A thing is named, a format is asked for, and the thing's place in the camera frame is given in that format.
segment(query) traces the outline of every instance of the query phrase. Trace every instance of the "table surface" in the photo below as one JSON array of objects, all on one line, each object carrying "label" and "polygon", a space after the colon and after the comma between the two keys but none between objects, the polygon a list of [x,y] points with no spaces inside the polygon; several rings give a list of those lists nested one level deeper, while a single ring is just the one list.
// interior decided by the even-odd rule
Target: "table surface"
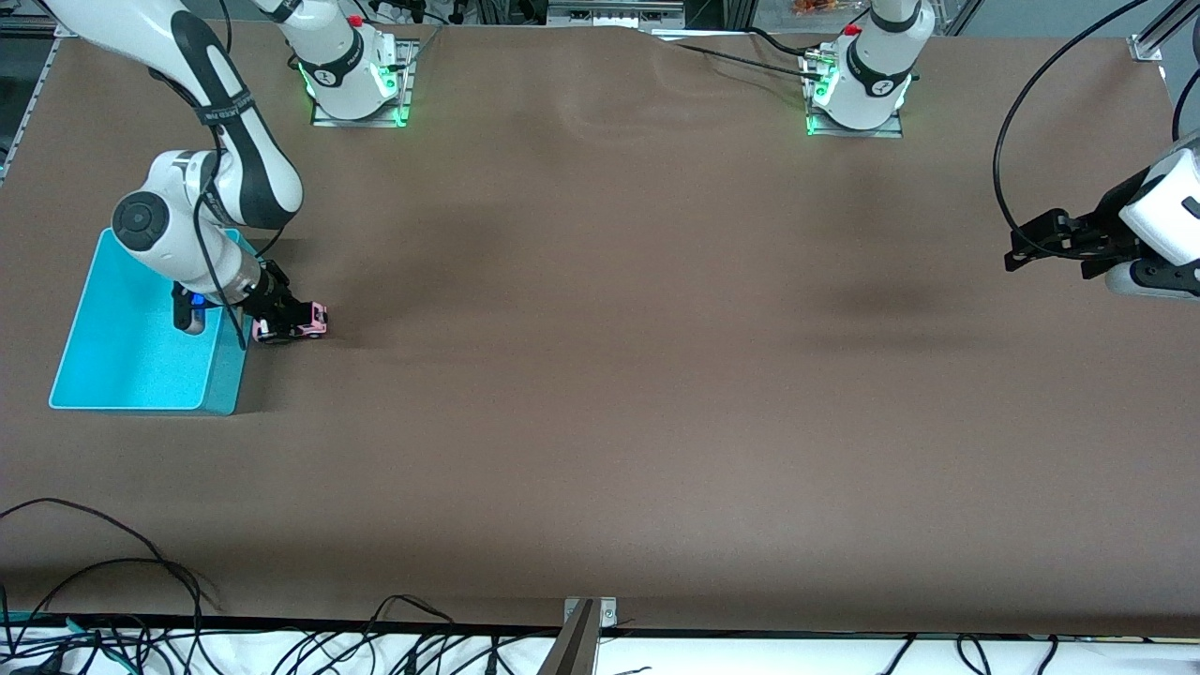
[{"label": "table surface", "polygon": [[[235,35],[306,185],[276,257],[331,334],[256,346],[229,418],[47,407],[112,207],[208,144],[67,41],[0,189],[5,502],[108,510],[238,615],[410,592],[553,623],[604,595],[635,626],[1200,629],[1200,311],[1003,271],[992,143],[1057,42],[931,41],[895,142],[808,137],[786,76],[623,29],[445,30],[412,126],[312,129],[276,29]],[[1169,144],[1157,67],[1076,52],[1013,127],[1018,217]],[[44,508],[0,528],[0,577],[31,604],[134,551]],[[180,596],[138,571],[55,607]]]}]

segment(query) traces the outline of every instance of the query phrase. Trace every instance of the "blue plastic bin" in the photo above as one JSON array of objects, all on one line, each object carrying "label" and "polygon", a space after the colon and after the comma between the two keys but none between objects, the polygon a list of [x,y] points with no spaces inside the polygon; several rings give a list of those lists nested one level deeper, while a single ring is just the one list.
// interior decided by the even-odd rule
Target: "blue plastic bin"
[{"label": "blue plastic bin", "polygon": [[[227,231],[244,247],[236,229]],[[173,283],[128,255],[112,228],[100,234],[50,407],[124,414],[229,414],[246,352],[221,307],[204,331],[172,322]],[[248,336],[250,322],[242,319]]]}]

